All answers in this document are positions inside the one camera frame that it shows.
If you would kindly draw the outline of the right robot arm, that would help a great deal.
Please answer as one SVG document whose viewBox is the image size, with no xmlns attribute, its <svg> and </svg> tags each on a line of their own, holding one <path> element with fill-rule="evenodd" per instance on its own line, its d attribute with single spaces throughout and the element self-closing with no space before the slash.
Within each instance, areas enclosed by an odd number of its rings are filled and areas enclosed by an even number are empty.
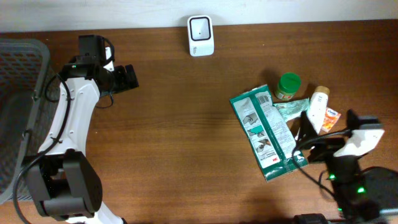
<svg viewBox="0 0 398 224">
<path fill-rule="evenodd" d="M 384 126 L 375 116 L 358 116 L 348 110 L 346 127 L 317 134 L 308 113 L 300 115 L 300 133 L 294 152 L 308 150 L 308 163 L 324 163 L 331 187 L 311 178 L 336 202 L 342 223 L 388 223 L 397 216 L 397 171 L 359 160 L 376 148 Z"/>
</svg>

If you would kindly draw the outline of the green 3M gloves package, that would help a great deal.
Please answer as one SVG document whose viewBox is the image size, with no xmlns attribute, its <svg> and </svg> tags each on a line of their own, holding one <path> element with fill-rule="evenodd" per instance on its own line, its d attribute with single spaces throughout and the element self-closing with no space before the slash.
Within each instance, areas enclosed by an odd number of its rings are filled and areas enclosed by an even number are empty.
<svg viewBox="0 0 398 224">
<path fill-rule="evenodd" d="M 273 104 L 267 85 L 229 100 L 267 181 L 308 165 L 296 140 Z"/>
</svg>

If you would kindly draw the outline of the orange Kleenex tissue pack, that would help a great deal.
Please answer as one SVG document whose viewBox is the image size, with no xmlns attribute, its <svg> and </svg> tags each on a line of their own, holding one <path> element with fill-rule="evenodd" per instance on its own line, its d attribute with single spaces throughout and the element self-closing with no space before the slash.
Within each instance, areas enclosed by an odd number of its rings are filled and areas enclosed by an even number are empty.
<svg viewBox="0 0 398 224">
<path fill-rule="evenodd" d="M 341 114 L 339 112 L 327 107 L 321 130 L 328 133 L 338 122 L 340 116 Z"/>
</svg>

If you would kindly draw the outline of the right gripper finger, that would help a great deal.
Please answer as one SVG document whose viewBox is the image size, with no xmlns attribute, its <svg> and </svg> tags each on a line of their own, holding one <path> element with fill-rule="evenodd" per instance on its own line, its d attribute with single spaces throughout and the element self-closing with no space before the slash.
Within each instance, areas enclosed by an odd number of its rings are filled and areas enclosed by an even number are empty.
<svg viewBox="0 0 398 224">
<path fill-rule="evenodd" d="M 346 115 L 347 115 L 346 118 L 347 129 L 349 129 L 350 131 L 361 129 L 361 120 L 359 116 L 352 109 L 349 109 Z"/>
<path fill-rule="evenodd" d="M 300 128 L 298 131 L 298 139 L 297 143 L 300 144 L 302 142 L 307 142 L 311 139 L 315 139 L 318 137 L 317 132 L 315 131 L 313 124 L 310 122 L 307 112 L 303 111 L 300 115 Z"/>
</svg>

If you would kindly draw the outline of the light green wipes packet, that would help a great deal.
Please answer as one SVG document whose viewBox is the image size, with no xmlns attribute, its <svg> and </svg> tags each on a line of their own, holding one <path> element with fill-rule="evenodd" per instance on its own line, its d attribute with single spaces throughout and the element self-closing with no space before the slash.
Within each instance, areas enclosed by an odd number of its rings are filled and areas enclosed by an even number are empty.
<svg viewBox="0 0 398 224">
<path fill-rule="evenodd" d="M 302 100 L 289 101 L 285 103 L 275 103 L 281 117 L 285 122 L 299 118 L 303 111 L 307 111 L 310 106 L 310 100 L 304 98 Z"/>
</svg>

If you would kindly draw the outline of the white tube gold cap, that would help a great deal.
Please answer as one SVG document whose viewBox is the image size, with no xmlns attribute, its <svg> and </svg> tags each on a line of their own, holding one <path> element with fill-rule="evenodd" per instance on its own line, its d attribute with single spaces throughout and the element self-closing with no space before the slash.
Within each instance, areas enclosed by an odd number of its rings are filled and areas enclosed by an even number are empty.
<svg viewBox="0 0 398 224">
<path fill-rule="evenodd" d="M 318 86 L 316 87 L 310 99 L 310 106 L 307 110 L 307 116 L 317 134 L 320 133 L 325 119 L 329 94 L 329 88 L 325 86 Z"/>
</svg>

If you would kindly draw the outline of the green lid jar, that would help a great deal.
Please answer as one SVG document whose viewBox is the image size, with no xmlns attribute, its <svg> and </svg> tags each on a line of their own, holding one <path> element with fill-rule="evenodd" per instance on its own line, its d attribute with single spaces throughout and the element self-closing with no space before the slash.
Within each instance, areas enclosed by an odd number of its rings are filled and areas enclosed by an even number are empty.
<svg viewBox="0 0 398 224">
<path fill-rule="evenodd" d="M 296 92 L 298 92 L 301 86 L 301 78 L 295 73 L 285 73 L 281 76 L 277 88 L 275 90 L 275 96 L 283 101 L 291 100 Z"/>
</svg>

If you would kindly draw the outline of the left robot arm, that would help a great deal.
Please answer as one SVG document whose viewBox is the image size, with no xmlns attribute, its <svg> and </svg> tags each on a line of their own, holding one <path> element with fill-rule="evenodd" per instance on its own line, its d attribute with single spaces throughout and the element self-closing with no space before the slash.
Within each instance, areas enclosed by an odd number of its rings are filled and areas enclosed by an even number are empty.
<svg viewBox="0 0 398 224">
<path fill-rule="evenodd" d="M 132 90 L 132 65 L 114 66 L 114 45 L 81 35 L 79 54 L 56 74 L 60 95 L 52 125 L 35 156 L 27 156 L 14 182 L 23 181 L 42 217 L 67 223 L 125 223 L 103 202 L 101 180 L 86 158 L 91 116 L 103 96 Z"/>
</svg>

